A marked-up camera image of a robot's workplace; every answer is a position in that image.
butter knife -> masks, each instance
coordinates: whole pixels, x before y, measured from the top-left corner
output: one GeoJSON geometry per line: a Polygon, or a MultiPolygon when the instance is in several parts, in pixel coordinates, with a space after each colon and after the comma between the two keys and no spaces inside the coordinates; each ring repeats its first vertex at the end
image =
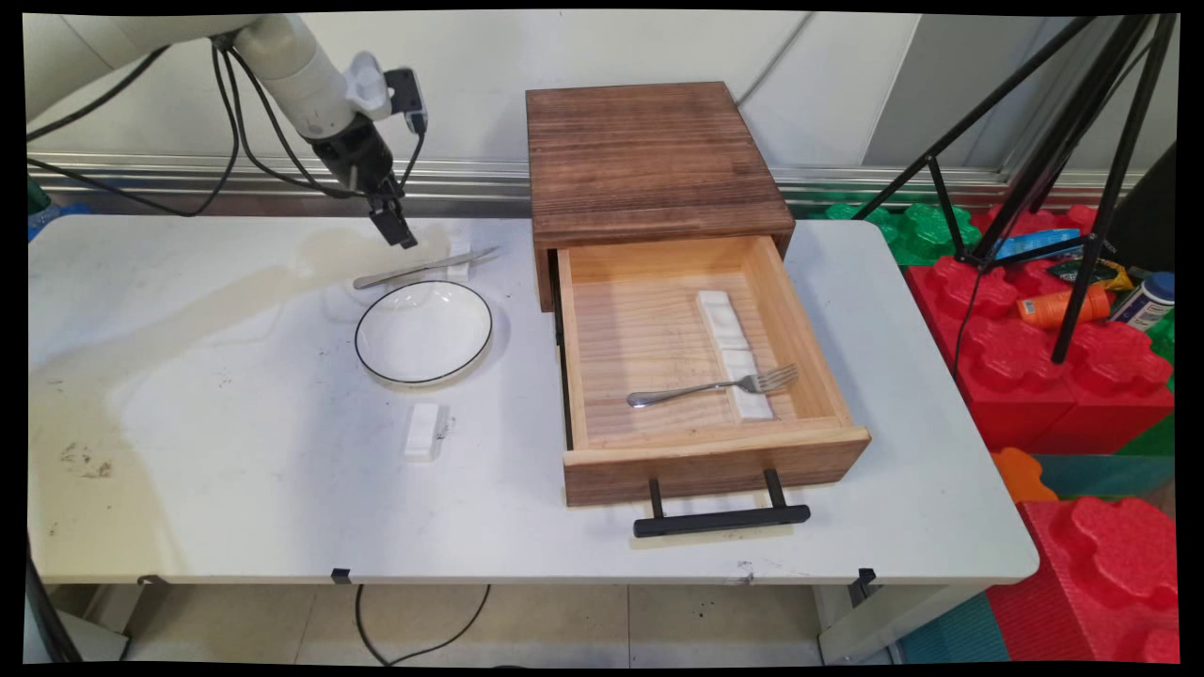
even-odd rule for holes
{"type": "Polygon", "coordinates": [[[448,257],[445,259],[439,259],[437,261],[429,261],[429,263],[425,263],[425,264],[418,264],[415,266],[403,267],[401,270],[395,270],[393,272],[384,272],[384,273],[380,273],[380,275],[370,275],[367,277],[356,277],[355,281],[352,282],[352,287],[354,287],[356,289],[367,289],[368,287],[376,287],[377,284],[380,284],[382,282],[388,282],[388,281],[393,279],[394,277],[401,277],[403,275],[412,275],[412,273],[415,273],[415,272],[421,272],[424,270],[432,270],[432,269],[437,269],[437,267],[454,266],[456,264],[462,264],[462,263],[471,261],[473,259],[479,259],[480,257],[484,257],[485,254],[491,254],[491,253],[494,253],[496,251],[497,251],[497,247],[488,247],[485,249],[480,249],[479,252],[468,252],[467,254],[459,254],[459,255],[455,255],[455,257],[448,257]]]}

black rim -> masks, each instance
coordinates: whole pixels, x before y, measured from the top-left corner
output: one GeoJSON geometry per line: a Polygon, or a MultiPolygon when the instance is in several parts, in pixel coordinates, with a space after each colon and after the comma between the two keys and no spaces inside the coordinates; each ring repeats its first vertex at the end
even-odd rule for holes
{"type": "Polygon", "coordinates": [[[419,282],[411,282],[409,284],[405,284],[402,287],[399,287],[399,288],[394,289],[393,292],[389,292],[384,296],[380,296],[379,299],[377,299],[376,301],[373,301],[372,305],[368,306],[368,310],[364,311],[364,314],[360,316],[360,322],[358,322],[355,324],[355,357],[360,359],[360,364],[364,365],[364,369],[371,371],[372,373],[379,376],[380,378],[384,378],[385,381],[389,381],[390,383],[401,383],[403,385],[417,385],[419,383],[430,383],[431,381],[438,381],[441,378],[447,378],[448,376],[452,376],[453,373],[464,370],[466,366],[468,366],[472,363],[474,363],[477,360],[477,358],[480,357],[480,353],[485,352],[485,348],[489,347],[489,341],[492,340],[492,337],[494,337],[494,311],[492,311],[492,308],[489,307],[489,302],[485,301],[484,296],[482,296],[480,294],[478,294],[471,287],[467,287],[465,284],[460,284],[459,282],[449,282],[449,281],[445,281],[445,279],[423,279],[423,281],[419,281],[419,282]],[[433,376],[431,378],[424,378],[423,381],[399,381],[396,378],[390,378],[390,377],[380,373],[379,371],[372,369],[371,366],[368,366],[368,363],[364,360],[364,355],[360,353],[360,326],[364,325],[364,318],[368,317],[368,313],[372,312],[372,308],[374,308],[377,306],[377,304],[379,304],[380,301],[388,299],[389,296],[393,296],[394,294],[396,294],[397,292],[401,292],[402,289],[408,289],[411,287],[417,287],[419,284],[453,284],[455,287],[460,287],[462,289],[467,289],[470,293],[472,293],[473,296],[480,299],[480,304],[483,306],[485,306],[485,316],[489,318],[489,331],[485,332],[485,341],[480,345],[480,349],[477,351],[477,353],[474,355],[472,355],[471,358],[468,358],[468,360],[466,363],[464,363],[462,365],[453,369],[452,371],[449,371],[447,373],[443,373],[443,375],[439,375],[439,376],[433,376]]]}

white table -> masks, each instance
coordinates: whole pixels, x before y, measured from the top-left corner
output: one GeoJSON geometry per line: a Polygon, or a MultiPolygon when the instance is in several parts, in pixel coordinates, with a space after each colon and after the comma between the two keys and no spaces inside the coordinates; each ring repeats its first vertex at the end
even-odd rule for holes
{"type": "MultiPolygon", "coordinates": [[[[854,419],[874,437],[864,454],[837,484],[786,490],[810,506],[805,524],[637,541],[647,502],[565,507],[559,361],[530,222],[412,224],[421,245],[408,252],[367,219],[51,224],[29,246],[29,531],[46,582],[330,583],[349,569],[356,583],[843,590],[870,567],[884,588],[836,611],[821,635],[834,661],[1035,571],[873,225],[798,222],[786,257],[854,419]],[[350,279],[442,254],[452,229],[503,247],[470,282],[494,311],[494,343],[456,383],[386,385],[353,340],[391,287],[356,292],[350,279]],[[401,454],[417,401],[454,419],[429,465],[401,454]]],[[[665,510],[766,502],[754,491],[665,510]]]]}

fork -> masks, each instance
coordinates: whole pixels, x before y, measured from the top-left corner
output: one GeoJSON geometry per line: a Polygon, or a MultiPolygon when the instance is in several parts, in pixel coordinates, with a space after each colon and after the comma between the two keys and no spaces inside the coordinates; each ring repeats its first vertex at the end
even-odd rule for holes
{"type": "Polygon", "coordinates": [[[777,390],[778,388],[786,385],[795,378],[798,378],[798,366],[787,365],[781,369],[767,371],[765,373],[750,373],[738,381],[720,381],[718,383],[707,383],[706,385],[680,388],[678,390],[659,390],[655,393],[632,393],[627,395],[627,404],[638,410],[641,407],[647,407],[648,405],[655,405],[656,402],[663,402],[665,400],[672,400],[673,398],[689,395],[690,393],[701,393],[703,390],[713,390],[715,388],[727,388],[730,385],[736,385],[737,388],[744,390],[745,393],[761,394],[761,393],[768,393],[769,390],[777,390]]]}

white sponge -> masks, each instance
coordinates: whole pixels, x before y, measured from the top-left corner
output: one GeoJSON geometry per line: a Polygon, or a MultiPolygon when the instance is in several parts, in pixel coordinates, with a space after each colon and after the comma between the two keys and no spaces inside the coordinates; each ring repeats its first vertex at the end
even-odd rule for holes
{"type": "MultiPolygon", "coordinates": [[[[749,375],[756,375],[756,359],[752,357],[744,330],[740,329],[740,320],[736,317],[736,308],[727,296],[727,292],[703,290],[698,292],[698,307],[702,310],[702,319],[707,324],[710,341],[715,346],[715,354],[724,363],[724,371],[728,381],[739,381],[749,375]]],[[[740,388],[727,389],[732,407],[740,420],[772,420],[773,408],[765,395],[745,393],[740,388]]]]}
{"type": "MultiPolygon", "coordinates": [[[[448,257],[459,257],[472,251],[472,241],[465,232],[453,232],[448,237],[448,257]]],[[[468,282],[470,266],[472,261],[465,261],[454,266],[448,266],[448,282],[468,282]]]]}
{"type": "MultiPolygon", "coordinates": [[[[728,381],[739,381],[749,375],[756,375],[756,360],[751,351],[724,351],[724,369],[728,381]]],[[[773,420],[769,399],[765,395],[745,393],[740,388],[727,389],[732,405],[742,420],[773,420]]]]}
{"type": "Polygon", "coordinates": [[[727,292],[698,292],[698,307],[707,323],[710,340],[720,351],[748,351],[740,320],[736,317],[727,292]]]}
{"type": "Polygon", "coordinates": [[[439,424],[443,407],[420,402],[409,408],[409,430],[403,455],[409,461],[432,461],[439,453],[439,424]]]}

